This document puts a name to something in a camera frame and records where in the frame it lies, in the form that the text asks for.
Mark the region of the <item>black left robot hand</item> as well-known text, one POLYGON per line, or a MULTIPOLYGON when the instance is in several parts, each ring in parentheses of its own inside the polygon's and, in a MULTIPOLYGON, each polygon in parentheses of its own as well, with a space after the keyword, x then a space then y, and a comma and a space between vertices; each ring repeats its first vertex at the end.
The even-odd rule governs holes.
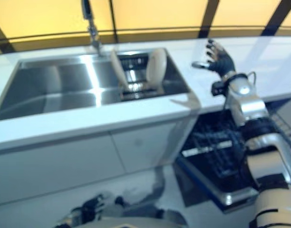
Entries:
POLYGON ((109 191, 103 191, 96 194, 82 204, 82 211, 88 214, 97 214, 112 198, 112 195, 113 194, 109 191))

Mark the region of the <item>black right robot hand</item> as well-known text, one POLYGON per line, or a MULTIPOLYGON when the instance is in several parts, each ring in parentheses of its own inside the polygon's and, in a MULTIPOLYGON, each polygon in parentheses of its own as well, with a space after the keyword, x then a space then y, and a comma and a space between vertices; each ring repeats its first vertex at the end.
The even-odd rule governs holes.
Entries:
POLYGON ((213 39, 208 39, 205 46, 207 56, 210 58, 206 62, 194 61, 191 63, 193 68, 206 69, 216 72, 220 77, 235 72, 235 64, 225 48, 213 39))

